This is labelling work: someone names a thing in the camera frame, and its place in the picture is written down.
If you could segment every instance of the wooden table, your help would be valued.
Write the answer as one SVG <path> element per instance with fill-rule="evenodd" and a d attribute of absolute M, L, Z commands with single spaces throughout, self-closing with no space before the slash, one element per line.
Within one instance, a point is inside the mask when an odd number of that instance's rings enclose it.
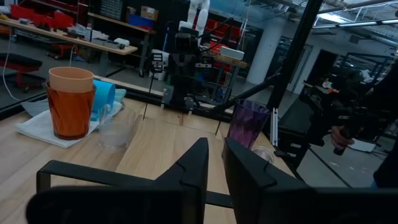
<path fill-rule="evenodd" d="M 81 40 L 81 39 L 77 39 L 77 38 L 67 37 L 67 36 L 65 36 L 66 33 L 64 33 L 61 30 L 58 30 L 56 32 L 47 31 L 47 30 L 39 29 L 36 26 L 34 26 L 33 24 L 29 24 L 29 25 L 21 24 L 21 23 L 19 23 L 19 21 L 15 20 L 15 19 L 8 19 L 8 20 L 0 19 L 0 24 L 8 25 L 8 26 L 13 27 L 13 28 L 27 30 L 27 31 L 34 32 L 34 33 L 40 34 L 40 35 L 45 35 L 45 36 L 48 36 L 48 37 L 53 37 L 53 38 L 65 40 L 67 42 L 71 42 L 71 43 L 74 43 L 74 44 L 77 44 L 77 45 L 83 45 L 83 46 L 86 46 L 86 47 L 90 47 L 90 48 L 101 50 L 102 51 L 102 55 L 101 55 L 101 60 L 99 62 L 98 74 L 100 76 L 102 76 L 102 77 L 105 77 L 106 71 L 109 68 L 108 52 L 119 54 L 119 55 L 127 55 L 127 54 L 135 52 L 137 50 L 137 47 L 133 47 L 133 46 L 127 46 L 127 47 L 125 47 L 122 50 L 121 49 L 112 49 L 112 48 L 105 47 L 105 46 L 102 46 L 102 45 L 94 44 L 94 43 L 89 42 L 89 41 L 85 41 L 85 40 Z"/>
<path fill-rule="evenodd" d="M 145 103 L 124 99 L 126 107 L 142 114 Z M 122 110 L 116 118 L 123 117 Z M 16 132 L 14 125 L 27 121 L 19 113 L 0 121 L 0 223 L 25 223 L 25 206 L 35 194 L 35 173 L 49 160 L 58 160 L 104 170 L 155 179 L 166 171 L 200 137 L 209 142 L 208 190 L 228 194 L 221 150 L 228 125 L 177 111 L 148 105 L 146 118 L 138 117 L 137 134 L 125 152 L 112 153 L 98 147 L 98 133 L 92 133 L 78 144 L 63 149 Z M 256 145 L 273 149 L 262 134 Z M 280 158 L 274 165 L 293 175 Z M 52 185 L 93 185 L 63 177 L 53 177 Z M 232 209 L 206 206 L 205 223 L 235 223 Z"/>
<path fill-rule="evenodd" d="M 125 27 L 128 27 L 128 28 L 139 30 L 139 31 L 145 33 L 144 41 L 142 41 L 141 59 L 140 59 L 140 62 L 139 62 L 139 74 L 140 74 L 141 77 L 143 77 L 144 76 L 144 74 L 143 74 L 144 63 L 145 63 L 145 59 L 147 57 L 147 51 L 148 51 L 148 46 L 149 46 L 149 35 L 156 34 L 156 31 L 143 29 L 141 27 L 133 26 L 133 25 L 130 25 L 128 23 L 125 23 L 125 22 L 122 22 L 122 21 L 119 21 L 119 20 L 116 20 L 116 19 L 111 19 L 111 18 L 108 18 L 106 16 L 97 15 L 97 14 L 94 14 L 92 12 L 89 12 L 87 15 L 89 15 L 91 17 L 90 18 L 91 24 L 94 24 L 94 20 L 92 20 L 92 18 L 94 17 L 94 18 L 97 18 L 97 19 L 102 19 L 104 21 L 112 22 L 114 24 L 118 24 L 118 25 L 121 25 L 121 26 L 125 26 Z"/>

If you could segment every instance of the white cable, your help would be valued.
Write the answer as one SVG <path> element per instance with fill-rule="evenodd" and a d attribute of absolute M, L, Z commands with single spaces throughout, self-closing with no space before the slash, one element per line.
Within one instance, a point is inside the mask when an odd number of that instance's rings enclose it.
<path fill-rule="evenodd" d="M 72 66 L 72 55 L 73 55 L 73 49 L 76 47 L 76 44 L 73 44 L 72 49 L 70 50 L 70 61 L 69 61 L 69 67 Z"/>
<path fill-rule="evenodd" d="M 11 29 L 10 29 L 10 36 L 9 36 L 9 40 L 8 40 L 7 57 L 6 57 L 6 61 L 4 62 L 4 65 L 2 67 L 2 81 L 3 81 L 4 86 L 6 87 L 6 89 L 8 91 L 8 94 L 10 94 L 11 98 L 14 99 L 14 100 L 19 101 L 19 99 L 15 98 L 12 95 L 10 89 L 8 89 L 7 82 L 6 82 L 6 77 L 5 77 L 6 67 L 7 67 L 7 62 L 8 62 L 8 56 L 10 55 L 10 45 L 11 45 Z"/>

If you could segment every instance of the person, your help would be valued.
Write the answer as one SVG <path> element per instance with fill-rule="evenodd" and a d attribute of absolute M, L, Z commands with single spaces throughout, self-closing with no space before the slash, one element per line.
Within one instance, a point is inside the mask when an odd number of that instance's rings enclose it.
<path fill-rule="evenodd" d="M 392 66 L 388 75 L 376 85 L 372 92 L 365 98 L 366 106 L 378 110 L 391 111 L 395 118 L 398 117 L 398 63 Z M 340 130 L 342 126 L 331 128 L 331 143 L 337 148 L 344 148 L 353 144 L 352 139 L 345 139 Z M 396 140 L 391 153 L 386 157 L 377 171 L 373 174 L 377 188 L 398 187 L 398 142 Z"/>

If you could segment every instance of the black equipment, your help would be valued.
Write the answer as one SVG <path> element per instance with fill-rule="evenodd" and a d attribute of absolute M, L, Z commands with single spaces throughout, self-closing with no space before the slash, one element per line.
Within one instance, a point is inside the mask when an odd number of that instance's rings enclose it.
<path fill-rule="evenodd" d="M 199 139 L 151 184 L 54 187 L 35 195 L 28 223 L 196 223 L 205 214 L 208 142 Z"/>
<path fill-rule="evenodd" d="M 295 170 L 310 144 L 325 145 L 323 137 L 332 126 L 344 126 L 341 133 L 349 139 L 375 142 L 393 119 L 390 111 L 368 108 L 366 101 L 350 88 L 338 93 L 329 93 L 320 86 L 306 88 L 279 121 L 275 154 Z M 335 149 L 336 154 L 343 152 Z"/>
<path fill-rule="evenodd" d="M 223 151 L 237 224 L 396 223 L 396 189 L 311 188 L 232 139 Z"/>
<path fill-rule="evenodd" d="M 201 224 L 206 197 L 209 197 L 209 193 L 206 194 L 208 156 L 207 140 L 201 138 L 156 180 L 130 176 L 125 178 L 122 187 L 40 190 L 27 206 L 27 221 L 29 224 Z M 398 199 L 396 189 L 311 188 L 229 138 L 225 139 L 222 156 L 237 224 L 398 221 L 394 206 L 373 206 L 393 205 Z M 58 175 L 64 172 L 55 170 Z M 113 175 L 114 179 L 123 176 Z M 89 178 L 95 181 L 100 176 L 97 173 Z"/>

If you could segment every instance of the hand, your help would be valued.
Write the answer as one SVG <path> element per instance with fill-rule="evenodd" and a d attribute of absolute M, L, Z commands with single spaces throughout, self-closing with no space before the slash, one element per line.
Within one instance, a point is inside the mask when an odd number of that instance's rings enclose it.
<path fill-rule="evenodd" d="M 331 127 L 331 143 L 338 149 L 344 149 L 346 146 L 354 144 L 354 140 L 341 136 L 341 129 L 343 129 L 342 126 Z"/>

